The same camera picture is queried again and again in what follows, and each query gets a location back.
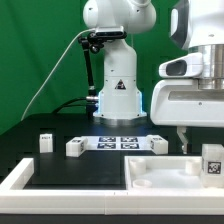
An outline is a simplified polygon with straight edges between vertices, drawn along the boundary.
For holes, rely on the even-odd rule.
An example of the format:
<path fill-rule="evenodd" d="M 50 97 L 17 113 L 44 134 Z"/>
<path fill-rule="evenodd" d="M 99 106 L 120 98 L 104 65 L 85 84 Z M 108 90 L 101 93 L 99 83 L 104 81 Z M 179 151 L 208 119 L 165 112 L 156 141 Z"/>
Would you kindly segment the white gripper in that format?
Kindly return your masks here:
<path fill-rule="evenodd" d="M 200 90 L 194 79 L 167 79 L 153 90 L 151 120 L 156 125 L 178 126 L 182 151 L 187 153 L 187 128 L 224 127 L 224 90 Z"/>

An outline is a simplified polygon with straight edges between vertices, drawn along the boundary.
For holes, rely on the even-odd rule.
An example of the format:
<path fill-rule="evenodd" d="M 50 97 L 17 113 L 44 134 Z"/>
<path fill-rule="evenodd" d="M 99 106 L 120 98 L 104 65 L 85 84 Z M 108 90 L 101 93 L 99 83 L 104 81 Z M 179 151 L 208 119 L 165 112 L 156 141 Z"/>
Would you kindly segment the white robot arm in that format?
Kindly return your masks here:
<path fill-rule="evenodd" d="M 148 116 L 156 125 L 175 126 L 182 142 L 188 126 L 224 127 L 224 0 L 179 0 L 173 7 L 170 37 L 188 54 L 159 66 L 162 80 L 148 114 L 136 87 L 137 54 L 125 38 L 154 26 L 151 0 L 88 0 L 83 19 L 90 50 L 105 51 L 97 122 L 130 125 Z"/>

